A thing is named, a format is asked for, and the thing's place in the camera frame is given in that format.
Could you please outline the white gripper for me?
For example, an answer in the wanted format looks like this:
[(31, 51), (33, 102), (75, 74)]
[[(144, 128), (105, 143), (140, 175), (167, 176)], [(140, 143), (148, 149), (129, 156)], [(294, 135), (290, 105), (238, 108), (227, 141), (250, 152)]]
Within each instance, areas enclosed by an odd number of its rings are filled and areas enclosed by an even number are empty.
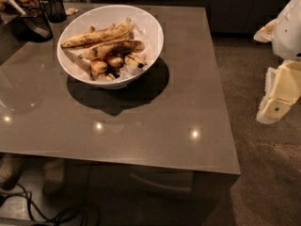
[(273, 53), (284, 60), (265, 76), (265, 95), (257, 121), (271, 124), (280, 121), (301, 97), (301, 0), (290, 0), (274, 19), (258, 30), (253, 39), (272, 42)]

